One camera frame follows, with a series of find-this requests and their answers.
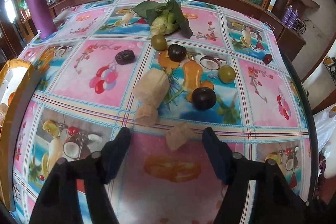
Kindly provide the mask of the green plum left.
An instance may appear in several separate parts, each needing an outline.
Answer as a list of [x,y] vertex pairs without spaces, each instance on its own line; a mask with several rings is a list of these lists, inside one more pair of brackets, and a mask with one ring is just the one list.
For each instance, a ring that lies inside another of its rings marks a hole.
[[151,46],[156,50],[156,51],[164,51],[167,48],[167,41],[165,37],[161,34],[154,35],[151,40]]

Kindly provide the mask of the long beige cake piece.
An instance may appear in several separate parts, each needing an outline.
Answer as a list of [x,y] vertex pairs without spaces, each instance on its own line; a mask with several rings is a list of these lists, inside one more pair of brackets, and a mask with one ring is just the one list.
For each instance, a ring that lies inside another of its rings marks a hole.
[[167,74],[164,71],[152,68],[139,79],[132,92],[139,102],[157,109],[169,88],[170,83]]

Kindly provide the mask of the round beige cake piece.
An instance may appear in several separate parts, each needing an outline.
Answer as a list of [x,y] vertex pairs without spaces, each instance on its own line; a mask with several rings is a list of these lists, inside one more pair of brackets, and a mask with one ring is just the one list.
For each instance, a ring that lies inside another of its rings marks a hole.
[[195,133],[187,122],[179,122],[165,134],[167,146],[171,151],[179,149],[194,136]]

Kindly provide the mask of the green leaves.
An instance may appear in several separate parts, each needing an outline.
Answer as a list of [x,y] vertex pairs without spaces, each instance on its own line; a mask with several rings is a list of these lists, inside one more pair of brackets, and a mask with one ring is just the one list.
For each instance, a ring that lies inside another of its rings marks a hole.
[[193,36],[189,20],[183,15],[176,0],[168,0],[165,3],[143,1],[135,6],[133,11],[146,20],[151,36],[165,36],[176,31],[180,31],[181,36],[187,39]]

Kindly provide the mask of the fruit pattern tablecloth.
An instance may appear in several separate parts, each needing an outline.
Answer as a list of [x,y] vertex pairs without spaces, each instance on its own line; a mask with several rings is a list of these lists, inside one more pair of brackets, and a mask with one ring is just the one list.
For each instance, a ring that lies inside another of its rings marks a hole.
[[157,51],[142,0],[75,6],[58,30],[19,55],[42,71],[14,151],[18,223],[28,223],[57,159],[83,159],[123,127],[132,142],[106,187],[120,223],[213,223],[225,185],[202,145],[211,127],[234,152],[273,159],[290,189],[309,198],[306,117],[271,29],[239,12],[179,0],[193,32],[166,39],[183,60]]

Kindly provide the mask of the small red cherry fruit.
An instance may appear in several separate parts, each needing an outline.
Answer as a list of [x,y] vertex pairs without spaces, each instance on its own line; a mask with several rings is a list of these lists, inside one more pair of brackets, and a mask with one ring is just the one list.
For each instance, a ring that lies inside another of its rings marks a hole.
[[271,62],[272,62],[272,60],[273,60],[273,57],[272,57],[272,55],[271,54],[266,54],[266,55],[264,55],[264,57],[262,58],[262,61],[263,61],[263,63],[265,64],[265,65],[268,65],[268,64],[270,64]]

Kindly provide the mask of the green plum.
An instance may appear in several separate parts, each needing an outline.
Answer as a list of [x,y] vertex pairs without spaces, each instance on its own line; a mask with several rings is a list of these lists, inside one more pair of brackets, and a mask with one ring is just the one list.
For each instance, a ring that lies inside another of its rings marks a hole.
[[232,83],[236,78],[235,70],[229,65],[223,65],[218,72],[219,79],[225,84]]
[[151,40],[151,46],[156,50],[156,51],[164,51],[167,48],[167,41],[165,37],[161,34],[154,35]]

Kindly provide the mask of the purple thermos bottle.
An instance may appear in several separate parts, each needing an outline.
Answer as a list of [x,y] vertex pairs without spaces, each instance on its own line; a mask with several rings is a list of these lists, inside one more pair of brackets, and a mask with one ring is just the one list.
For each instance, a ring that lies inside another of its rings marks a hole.
[[35,28],[42,40],[56,31],[56,26],[50,15],[47,0],[26,0]]

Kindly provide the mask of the purple bottles on shelf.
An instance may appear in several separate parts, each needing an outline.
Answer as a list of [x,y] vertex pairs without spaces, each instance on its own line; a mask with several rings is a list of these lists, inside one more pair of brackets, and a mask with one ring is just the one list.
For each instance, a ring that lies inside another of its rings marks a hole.
[[298,18],[298,10],[294,9],[292,5],[286,7],[281,21],[288,27],[292,28]]

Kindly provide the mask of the dark plum front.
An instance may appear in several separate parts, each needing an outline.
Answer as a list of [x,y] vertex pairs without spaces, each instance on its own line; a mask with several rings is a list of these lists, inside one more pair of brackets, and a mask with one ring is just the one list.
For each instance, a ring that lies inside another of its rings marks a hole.
[[193,107],[197,110],[208,110],[215,106],[217,96],[212,89],[208,87],[199,87],[193,91],[191,102]]

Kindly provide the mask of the small beige cake piece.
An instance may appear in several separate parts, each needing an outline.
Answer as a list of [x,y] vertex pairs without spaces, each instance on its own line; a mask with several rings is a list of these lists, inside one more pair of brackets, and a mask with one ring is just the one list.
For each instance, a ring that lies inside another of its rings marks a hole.
[[141,105],[135,114],[135,121],[145,127],[150,127],[156,123],[158,119],[158,111],[151,105]]

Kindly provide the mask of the orange pair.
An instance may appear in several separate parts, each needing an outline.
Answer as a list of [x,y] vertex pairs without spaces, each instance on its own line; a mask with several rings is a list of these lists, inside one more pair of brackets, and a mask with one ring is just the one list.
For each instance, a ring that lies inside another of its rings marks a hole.
[[10,95],[9,95],[9,98],[8,98],[8,106],[10,106],[10,104],[11,104],[11,101],[13,100],[13,98],[14,98],[14,95],[15,95],[15,92],[12,92]]

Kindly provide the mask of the dark plum back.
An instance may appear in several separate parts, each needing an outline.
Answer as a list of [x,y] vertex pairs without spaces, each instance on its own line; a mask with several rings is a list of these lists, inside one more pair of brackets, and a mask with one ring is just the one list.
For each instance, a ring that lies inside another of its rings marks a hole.
[[174,62],[181,62],[185,59],[187,55],[187,50],[184,46],[179,44],[171,44],[167,50],[170,60]]

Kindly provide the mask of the dark date near cakes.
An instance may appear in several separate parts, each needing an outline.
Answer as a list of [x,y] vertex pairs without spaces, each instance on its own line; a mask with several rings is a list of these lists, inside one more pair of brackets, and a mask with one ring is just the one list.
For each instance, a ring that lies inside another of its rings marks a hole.
[[115,60],[119,65],[130,64],[135,60],[135,54],[133,50],[123,50],[115,55]]

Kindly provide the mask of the green custard apple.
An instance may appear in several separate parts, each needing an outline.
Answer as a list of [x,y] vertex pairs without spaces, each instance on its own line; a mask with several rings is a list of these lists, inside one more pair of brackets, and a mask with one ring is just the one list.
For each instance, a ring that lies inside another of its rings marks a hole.
[[151,36],[161,34],[163,36],[175,32],[179,28],[179,24],[175,20],[173,13],[160,15],[152,22],[150,26]]

